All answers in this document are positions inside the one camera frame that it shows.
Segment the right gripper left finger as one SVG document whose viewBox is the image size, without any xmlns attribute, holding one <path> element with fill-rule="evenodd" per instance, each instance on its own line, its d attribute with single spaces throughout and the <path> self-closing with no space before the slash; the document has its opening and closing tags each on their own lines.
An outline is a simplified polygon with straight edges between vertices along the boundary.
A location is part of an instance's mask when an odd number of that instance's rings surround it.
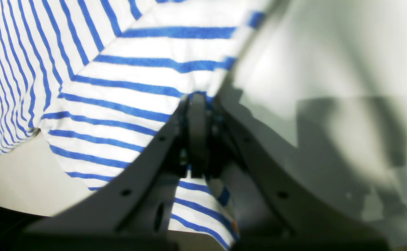
<svg viewBox="0 0 407 251">
<path fill-rule="evenodd" d="M 23 251 L 178 251 L 167 239 L 176 188 L 208 167 L 206 98 L 191 94 L 118 177 L 81 203 L 28 227 Z"/>
</svg>

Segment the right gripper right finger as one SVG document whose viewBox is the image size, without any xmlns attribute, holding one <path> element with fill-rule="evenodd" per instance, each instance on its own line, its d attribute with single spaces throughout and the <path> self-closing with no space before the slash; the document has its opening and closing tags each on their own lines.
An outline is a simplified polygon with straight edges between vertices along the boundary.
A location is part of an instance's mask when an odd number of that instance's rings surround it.
<svg viewBox="0 0 407 251">
<path fill-rule="evenodd" d="M 292 178 L 219 97 L 207 98 L 207 173 L 230 193 L 239 239 L 231 251 L 388 251 L 386 238 Z"/>
</svg>

